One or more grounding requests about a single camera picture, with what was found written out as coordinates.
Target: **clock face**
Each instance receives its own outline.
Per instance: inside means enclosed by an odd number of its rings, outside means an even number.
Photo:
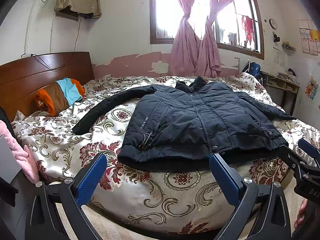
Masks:
[[[270,19],[269,20],[269,23],[271,25],[272,28],[276,29],[277,28],[277,23],[274,19]]]

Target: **brown wooden window frame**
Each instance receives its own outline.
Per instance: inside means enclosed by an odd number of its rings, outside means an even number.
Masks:
[[[248,49],[231,46],[229,44],[217,42],[219,49],[226,49],[249,56],[257,57],[264,60],[264,39],[263,39],[263,28],[260,10],[257,0],[253,0],[254,7],[256,9],[257,21],[259,26],[259,37],[260,37],[260,52],[251,51]],[[150,44],[170,44],[173,43],[174,38],[157,38],[157,19],[156,19],[156,0],[150,0]]]

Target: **desk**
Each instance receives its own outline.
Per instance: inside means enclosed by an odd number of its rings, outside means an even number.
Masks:
[[[293,98],[293,102],[292,102],[292,106],[291,106],[291,110],[290,110],[290,115],[293,115],[293,111],[294,111],[294,107],[296,105],[297,96],[298,96],[300,87],[291,81],[288,81],[288,80],[283,79],[281,77],[271,75],[271,74],[263,72],[263,71],[260,71],[260,75],[262,77],[263,86],[265,87],[265,89],[268,89],[268,87],[272,87],[275,89],[283,90],[283,96],[282,96],[282,101],[281,101],[281,105],[280,105],[282,108],[284,107],[284,104],[285,104],[285,101],[287,98],[287,93],[289,92],[289,93],[294,94],[294,98]],[[272,80],[276,84],[268,83],[269,80],[270,81]]]

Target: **orange and brown folded cloth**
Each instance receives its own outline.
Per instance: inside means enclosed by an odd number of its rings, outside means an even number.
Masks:
[[[64,78],[40,89],[35,99],[42,111],[48,111],[50,116],[57,116],[82,97],[84,97],[84,89],[79,81]]]

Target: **window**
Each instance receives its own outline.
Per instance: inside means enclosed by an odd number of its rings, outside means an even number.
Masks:
[[[202,39],[209,15],[209,0],[195,0],[188,22]],[[183,11],[178,0],[150,0],[150,43],[173,43]],[[251,43],[246,42],[242,19],[253,22]],[[213,23],[218,48],[228,49],[264,59],[262,23],[257,0],[233,0],[221,10]]]

